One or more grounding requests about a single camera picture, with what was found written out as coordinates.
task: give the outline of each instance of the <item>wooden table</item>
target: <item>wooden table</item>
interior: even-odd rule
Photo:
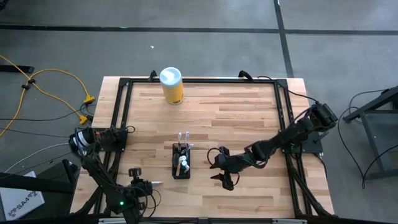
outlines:
[[[290,90],[305,94],[301,78],[287,81]],[[110,126],[118,83],[119,77],[104,77],[94,128]],[[226,146],[231,154],[239,154],[244,146],[271,138],[278,132],[273,85],[185,83],[184,93],[181,105],[169,105],[160,84],[134,84],[127,125],[135,126],[136,132],[128,137],[118,183],[129,184],[131,178],[127,171],[133,167],[142,168],[143,179],[163,181],[163,185],[156,187],[162,194],[162,202],[154,217],[294,217],[285,158],[279,150],[264,169],[250,167],[242,171],[239,184],[233,191],[223,189],[219,180],[210,179],[220,170],[210,170],[206,159],[207,150],[211,147]],[[295,116],[308,107],[307,99],[295,95],[290,97]],[[174,180],[171,175],[171,147],[177,142],[177,133],[185,131],[190,131],[190,143],[194,143],[191,178]],[[210,154],[211,159],[214,156],[216,152]],[[321,162],[312,154],[302,157],[308,187],[326,210],[333,213]],[[87,171],[81,170],[71,212],[81,208],[96,187]],[[297,192],[304,212],[302,192]]]

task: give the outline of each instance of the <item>yellow cable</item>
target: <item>yellow cable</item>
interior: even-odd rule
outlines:
[[[69,72],[66,72],[66,71],[63,71],[63,70],[56,69],[56,68],[46,68],[46,69],[43,69],[43,70],[41,70],[41,71],[35,72],[33,75],[30,76],[30,78],[33,78],[33,77],[35,77],[36,75],[38,75],[38,74],[40,74],[40,73],[42,73],[42,72],[46,72],[46,71],[62,72],[62,73],[64,73],[64,74],[67,74],[67,75],[70,75],[70,76],[76,78],[76,80],[78,80],[78,81],[80,82],[81,86],[82,86],[83,89],[85,90],[86,95],[88,95],[88,96],[90,95],[90,94],[88,94],[88,91],[87,91],[87,89],[86,89],[85,84],[84,84],[76,75],[74,75],[74,74],[72,74],[72,73],[69,73]]]
[[[2,59],[4,59],[6,62],[10,63],[12,66],[14,66],[14,67],[15,67],[18,71],[20,71],[23,75],[25,75],[25,77],[26,77],[28,80],[30,80],[30,79],[31,79],[32,77],[34,77],[35,75],[38,75],[39,73],[42,73],[42,72],[46,71],[46,69],[45,69],[45,70],[41,70],[41,71],[35,72],[35,73],[32,74],[31,76],[28,76],[28,75],[26,75],[17,65],[15,65],[14,63],[12,63],[12,62],[11,62],[10,60],[8,60],[6,57],[4,57],[4,56],[2,56],[2,55],[0,55],[0,57],[1,57]],[[67,72],[65,72],[65,73],[68,74],[68,75],[74,76],[74,77],[82,84],[82,87],[85,89],[86,94],[89,96],[86,87],[84,86],[83,82],[82,82],[79,78],[77,78],[75,75],[73,75],[73,74],[71,74],[71,73],[67,73]],[[57,96],[51,95],[50,93],[47,93],[47,92],[43,91],[43,90],[42,90],[41,88],[39,88],[39,86],[37,86],[35,83],[33,83],[33,85],[34,85],[41,93],[43,93],[43,94],[45,94],[45,95],[47,95],[47,96],[50,96],[50,97],[52,97],[52,98],[54,98],[54,99],[56,99],[56,100],[59,100],[59,101],[61,101],[62,103],[65,103],[70,109],[72,109],[72,110],[79,116],[80,119],[82,119],[83,115],[81,115],[79,112],[77,112],[77,110],[75,110],[72,106],[70,106],[69,103],[67,103],[65,100],[63,100],[63,99],[61,99],[61,98],[59,98],[59,97],[57,97]],[[21,110],[22,102],[23,102],[23,99],[24,99],[25,91],[26,91],[26,89],[23,89],[22,94],[21,94],[21,97],[20,97],[20,99],[19,99],[18,109],[17,109],[17,111],[16,111],[14,117],[12,118],[12,120],[10,120],[10,122],[7,124],[7,126],[4,128],[4,130],[0,133],[0,137],[7,131],[8,127],[9,127],[9,126],[14,122],[14,120],[18,117],[18,114],[19,114],[19,112],[20,112],[20,110]]]

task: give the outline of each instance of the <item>yellow container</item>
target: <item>yellow container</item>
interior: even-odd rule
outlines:
[[[166,101],[172,105],[182,103],[184,99],[184,88],[182,85],[181,72],[176,68],[169,67],[163,69],[159,76]]]

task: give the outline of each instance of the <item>yellow cup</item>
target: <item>yellow cup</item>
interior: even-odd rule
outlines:
[[[173,67],[165,68],[160,72],[160,83],[166,101],[172,105],[182,103],[184,99],[181,72]]]

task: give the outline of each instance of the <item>black holder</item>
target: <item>black holder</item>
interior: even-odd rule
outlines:
[[[172,176],[176,180],[189,179],[191,177],[191,169],[192,169],[192,167],[191,167],[191,153],[190,153],[191,150],[188,150],[186,153],[182,153],[187,147],[188,146],[186,144],[184,144],[184,143],[180,144],[180,150],[179,150],[178,149],[178,143],[174,143],[173,144],[173,150],[172,150]],[[178,176],[176,175],[177,166],[174,166],[174,163],[173,163],[174,154],[178,154],[178,158],[180,156],[186,156],[187,157],[186,162],[187,162],[188,166],[190,167],[188,172],[185,172],[185,168],[180,165],[180,173],[179,173]]]

